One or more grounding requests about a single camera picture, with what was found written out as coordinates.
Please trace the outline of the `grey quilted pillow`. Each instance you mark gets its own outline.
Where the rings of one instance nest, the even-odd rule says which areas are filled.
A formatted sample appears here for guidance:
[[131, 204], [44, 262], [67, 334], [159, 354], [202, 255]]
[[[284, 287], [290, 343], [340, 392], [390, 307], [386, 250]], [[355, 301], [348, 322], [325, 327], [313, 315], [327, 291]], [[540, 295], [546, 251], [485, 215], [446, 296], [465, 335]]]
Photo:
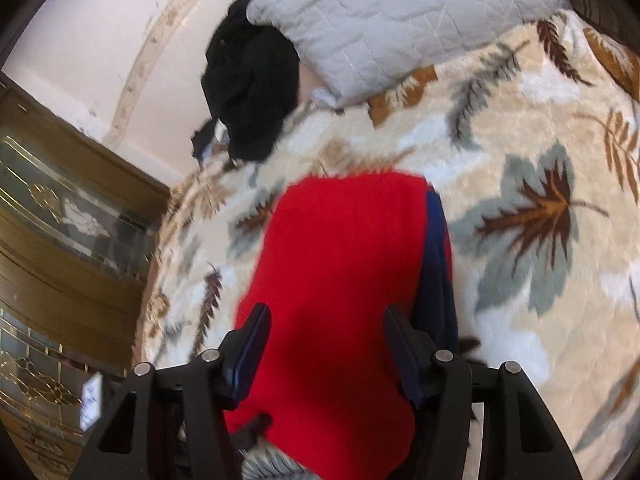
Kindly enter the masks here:
[[321, 81], [311, 99], [337, 110], [569, 7], [570, 0], [253, 0], [246, 16], [292, 42]]

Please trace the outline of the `black garment pile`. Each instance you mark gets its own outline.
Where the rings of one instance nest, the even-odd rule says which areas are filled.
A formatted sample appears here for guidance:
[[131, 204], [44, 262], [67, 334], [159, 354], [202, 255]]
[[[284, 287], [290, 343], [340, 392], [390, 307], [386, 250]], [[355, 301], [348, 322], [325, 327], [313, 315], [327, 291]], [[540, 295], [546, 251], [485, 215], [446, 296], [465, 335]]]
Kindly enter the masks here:
[[298, 105], [299, 56], [276, 28], [248, 20], [251, 2], [228, 7], [209, 41], [201, 86], [210, 119], [228, 129], [229, 157], [263, 162]]

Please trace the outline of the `wooden glass panel door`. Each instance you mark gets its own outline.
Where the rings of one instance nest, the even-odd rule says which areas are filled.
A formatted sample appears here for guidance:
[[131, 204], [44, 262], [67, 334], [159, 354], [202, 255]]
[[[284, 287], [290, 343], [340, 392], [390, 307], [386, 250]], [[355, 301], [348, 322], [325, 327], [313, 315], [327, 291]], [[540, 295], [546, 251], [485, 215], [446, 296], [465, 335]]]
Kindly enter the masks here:
[[166, 185], [1, 83], [1, 420], [38, 479], [85, 442], [84, 385], [132, 360]]

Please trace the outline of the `small dark purple clothes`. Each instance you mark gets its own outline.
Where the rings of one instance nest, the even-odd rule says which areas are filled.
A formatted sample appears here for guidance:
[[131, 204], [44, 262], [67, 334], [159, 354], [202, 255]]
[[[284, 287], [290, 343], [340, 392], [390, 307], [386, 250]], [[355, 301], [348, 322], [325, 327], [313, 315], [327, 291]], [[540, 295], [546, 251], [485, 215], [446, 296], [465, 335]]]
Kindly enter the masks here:
[[191, 136], [192, 157], [201, 165], [213, 154], [228, 148], [227, 127], [218, 119], [211, 119]]

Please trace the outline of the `leaf pattern beige blanket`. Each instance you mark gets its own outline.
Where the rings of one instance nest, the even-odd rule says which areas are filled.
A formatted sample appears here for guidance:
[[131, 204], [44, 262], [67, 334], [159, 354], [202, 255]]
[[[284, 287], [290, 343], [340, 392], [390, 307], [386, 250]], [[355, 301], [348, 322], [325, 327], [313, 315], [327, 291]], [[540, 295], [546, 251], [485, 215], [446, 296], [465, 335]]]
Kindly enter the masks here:
[[207, 157], [171, 192], [134, 358], [221, 341], [289, 185], [385, 170], [442, 198], [478, 357], [521, 363], [582, 475], [618, 478], [639, 445], [639, 59], [573, 11], [343, 115], [300, 108], [261, 164]]

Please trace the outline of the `red and navy boys sweater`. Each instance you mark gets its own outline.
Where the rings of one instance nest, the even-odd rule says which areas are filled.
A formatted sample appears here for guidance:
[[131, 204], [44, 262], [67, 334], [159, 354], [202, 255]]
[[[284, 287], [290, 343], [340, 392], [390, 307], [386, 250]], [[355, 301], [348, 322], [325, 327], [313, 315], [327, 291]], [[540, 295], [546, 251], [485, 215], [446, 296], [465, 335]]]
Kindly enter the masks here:
[[451, 286], [447, 223], [427, 180], [386, 172], [290, 186], [236, 312], [244, 322], [265, 304], [271, 328], [229, 429], [266, 414], [267, 440], [319, 477], [388, 477], [409, 454], [414, 418], [384, 313], [398, 307], [456, 351]]

